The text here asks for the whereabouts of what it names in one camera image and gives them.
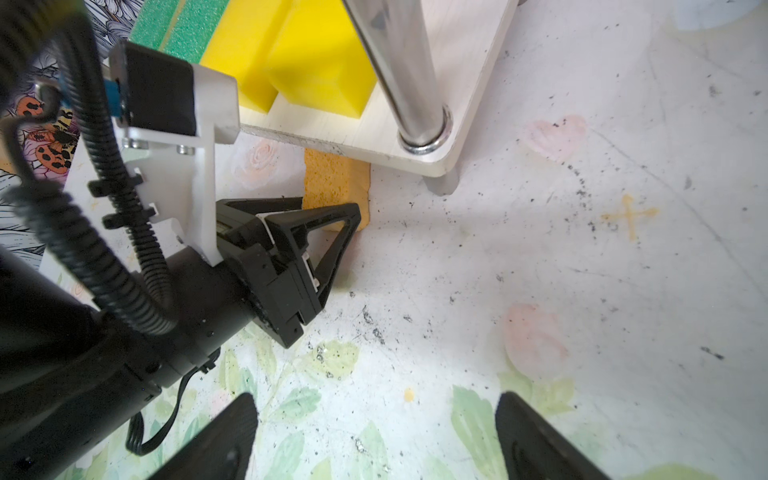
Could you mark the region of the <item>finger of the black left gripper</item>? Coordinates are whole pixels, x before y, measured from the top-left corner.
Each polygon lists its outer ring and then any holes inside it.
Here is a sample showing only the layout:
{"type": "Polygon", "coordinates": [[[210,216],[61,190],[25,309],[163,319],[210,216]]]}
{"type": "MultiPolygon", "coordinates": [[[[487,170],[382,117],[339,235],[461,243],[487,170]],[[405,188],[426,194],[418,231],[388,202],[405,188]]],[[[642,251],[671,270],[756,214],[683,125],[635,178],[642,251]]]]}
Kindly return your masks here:
{"type": "Polygon", "coordinates": [[[341,260],[361,222],[355,203],[266,217],[278,257],[298,288],[298,316],[306,326],[324,309],[341,260]]]}
{"type": "Polygon", "coordinates": [[[300,210],[302,201],[302,197],[219,200],[217,235],[225,240],[270,240],[260,215],[300,210]]]}

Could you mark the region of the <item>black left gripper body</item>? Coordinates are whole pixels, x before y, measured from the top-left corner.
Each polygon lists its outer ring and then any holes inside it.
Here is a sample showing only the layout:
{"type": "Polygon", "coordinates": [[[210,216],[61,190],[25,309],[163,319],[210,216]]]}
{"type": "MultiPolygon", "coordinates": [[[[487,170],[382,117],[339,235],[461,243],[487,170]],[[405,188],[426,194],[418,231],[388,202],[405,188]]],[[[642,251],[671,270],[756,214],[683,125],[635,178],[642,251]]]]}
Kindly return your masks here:
{"type": "Polygon", "coordinates": [[[184,248],[168,261],[170,317],[159,336],[130,333],[128,369],[146,384],[173,384],[249,324],[288,348],[321,311],[321,269],[308,260],[307,227],[240,227],[220,237],[224,260],[210,266],[184,248]]]}

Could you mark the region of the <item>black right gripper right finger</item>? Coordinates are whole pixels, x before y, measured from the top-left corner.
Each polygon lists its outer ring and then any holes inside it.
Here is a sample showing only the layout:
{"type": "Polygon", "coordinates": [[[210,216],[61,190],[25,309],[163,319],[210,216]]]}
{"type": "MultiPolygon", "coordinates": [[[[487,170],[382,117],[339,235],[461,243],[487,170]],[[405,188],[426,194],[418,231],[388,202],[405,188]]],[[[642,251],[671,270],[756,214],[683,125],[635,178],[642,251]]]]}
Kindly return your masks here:
{"type": "Polygon", "coordinates": [[[609,479],[515,392],[500,396],[495,426],[509,479],[609,479]]]}

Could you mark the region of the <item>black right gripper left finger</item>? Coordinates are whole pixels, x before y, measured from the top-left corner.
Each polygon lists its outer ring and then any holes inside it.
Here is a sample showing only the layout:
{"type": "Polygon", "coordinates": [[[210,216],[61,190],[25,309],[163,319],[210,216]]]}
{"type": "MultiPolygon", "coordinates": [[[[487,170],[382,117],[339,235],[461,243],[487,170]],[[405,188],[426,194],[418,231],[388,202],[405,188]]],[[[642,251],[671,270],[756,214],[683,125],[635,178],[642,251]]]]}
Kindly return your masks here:
{"type": "Polygon", "coordinates": [[[151,479],[244,479],[257,428],[254,397],[243,393],[151,479]]]}

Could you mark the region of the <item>orange cellulose sponge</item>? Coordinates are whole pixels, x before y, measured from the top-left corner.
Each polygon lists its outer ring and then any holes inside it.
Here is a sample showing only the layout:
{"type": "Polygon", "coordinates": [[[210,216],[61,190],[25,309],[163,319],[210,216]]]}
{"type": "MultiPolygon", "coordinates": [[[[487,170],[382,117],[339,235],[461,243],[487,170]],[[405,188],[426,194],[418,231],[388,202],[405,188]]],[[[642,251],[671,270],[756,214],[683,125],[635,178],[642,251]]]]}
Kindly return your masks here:
{"type": "Polygon", "coordinates": [[[360,209],[358,231],[370,223],[371,165],[312,149],[304,151],[304,210],[355,203],[360,209]]]}

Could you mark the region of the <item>yellow sponge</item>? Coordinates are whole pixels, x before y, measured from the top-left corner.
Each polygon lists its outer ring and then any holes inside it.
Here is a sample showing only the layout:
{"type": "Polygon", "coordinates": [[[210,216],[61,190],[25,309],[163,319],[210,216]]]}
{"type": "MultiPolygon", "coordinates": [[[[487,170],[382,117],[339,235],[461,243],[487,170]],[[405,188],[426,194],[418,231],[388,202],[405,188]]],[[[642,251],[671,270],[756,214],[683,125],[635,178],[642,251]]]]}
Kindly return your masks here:
{"type": "Polygon", "coordinates": [[[245,108],[267,113],[278,95],[264,68],[291,5],[289,0],[229,2],[202,56],[202,66],[237,80],[245,108]]]}
{"type": "Polygon", "coordinates": [[[265,73],[288,102],[354,119],[377,82],[341,1],[292,2],[265,73]]]}

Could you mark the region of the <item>green scrub sponge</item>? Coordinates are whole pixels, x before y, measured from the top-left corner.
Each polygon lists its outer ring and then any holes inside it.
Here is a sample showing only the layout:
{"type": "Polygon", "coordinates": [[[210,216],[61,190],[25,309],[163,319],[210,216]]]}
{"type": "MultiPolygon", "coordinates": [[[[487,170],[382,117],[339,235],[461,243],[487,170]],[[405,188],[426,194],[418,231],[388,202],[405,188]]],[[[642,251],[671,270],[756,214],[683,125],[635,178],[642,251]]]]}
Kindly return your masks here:
{"type": "Polygon", "coordinates": [[[198,64],[228,3],[228,0],[185,1],[161,51],[198,64]]]}
{"type": "Polygon", "coordinates": [[[159,50],[179,4],[179,0],[144,1],[130,33],[129,41],[153,50],[159,50]]]}

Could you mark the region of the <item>white two-tier shelf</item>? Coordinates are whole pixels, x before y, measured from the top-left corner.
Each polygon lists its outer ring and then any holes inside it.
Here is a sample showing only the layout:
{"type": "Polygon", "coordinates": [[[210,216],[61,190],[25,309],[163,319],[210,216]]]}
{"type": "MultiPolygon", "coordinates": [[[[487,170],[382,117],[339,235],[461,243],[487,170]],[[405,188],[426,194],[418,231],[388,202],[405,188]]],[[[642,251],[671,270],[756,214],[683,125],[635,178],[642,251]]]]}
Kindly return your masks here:
{"type": "Polygon", "coordinates": [[[424,178],[453,193],[456,164],[488,86],[515,1],[347,1],[378,84],[353,120],[278,98],[240,110],[243,131],[424,178]]]}

